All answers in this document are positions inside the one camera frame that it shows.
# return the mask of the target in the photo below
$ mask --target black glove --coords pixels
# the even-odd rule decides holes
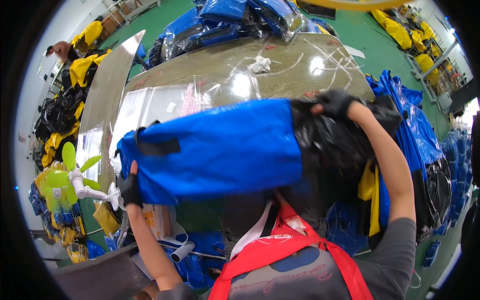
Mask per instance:
[[[123,179],[123,174],[120,172],[120,175],[117,177],[117,186],[123,198],[123,205],[127,206],[127,204],[132,203],[141,208],[144,207],[138,193],[137,175],[128,174],[127,178]]]
[[[344,119],[348,120],[347,111],[348,107],[353,101],[360,100],[342,89],[330,89],[325,92],[321,92],[316,96],[316,99],[322,104],[324,108],[323,115],[332,119]]]

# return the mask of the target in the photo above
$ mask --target hand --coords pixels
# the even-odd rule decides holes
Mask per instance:
[[[317,96],[321,103],[312,107],[314,115],[324,114],[332,119],[351,119],[356,121],[357,111],[365,106],[359,99],[345,90],[331,89]]]
[[[134,160],[130,166],[130,173],[127,175],[127,178],[123,179],[122,172],[120,172],[120,176],[117,177],[117,186],[120,189],[125,207],[129,204],[138,205],[141,208],[144,207],[138,193],[137,172],[138,165],[137,161]]]

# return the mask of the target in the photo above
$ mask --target red apron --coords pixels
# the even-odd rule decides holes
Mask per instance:
[[[305,226],[302,235],[288,226],[287,222],[299,219]],[[209,300],[227,300],[232,278],[262,268],[284,259],[312,244],[322,250],[325,246],[340,269],[353,300],[373,300],[355,261],[339,246],[321,238],[312,227],[303,221],[290,205],[282,205],[272,233],[247,244],[243,250],[223,266],[220,277],[215,281]]]

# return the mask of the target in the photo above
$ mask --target gray shirt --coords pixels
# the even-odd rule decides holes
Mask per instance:
[[[405,299],[415,263],[415,222],[393,221],[367,260],[355,262],[374,299]],[[208,299],[210,290],[200,299]],[[229,300],[350,299],[330,253],[306,247],[296,254],[232,279]],[[195,300],[185,284],[162,291],[157,300]]]

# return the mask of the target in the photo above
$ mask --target black velcro strap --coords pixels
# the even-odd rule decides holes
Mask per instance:
[[[171,153],[180,152],[180,144],[178,139],[171,139],[160,143],[145,143],[138,139],[138,134],[145,130],[145,127],[140,127],[135,131],[135,142],[137,143],[138,150],[143,155],[167,155]]]
[[[272,235],[272,230],[273,230],[273,227],[275,226],[276,216],[278,215],[278,211],[279,211],[278,206],[272,205],[270,207],[270,211],[268,212],[267,221],[265,222],[264,229],[262,231],[262,234],[260,235],[261,238],[262,237],[268,237],[268,236]]]

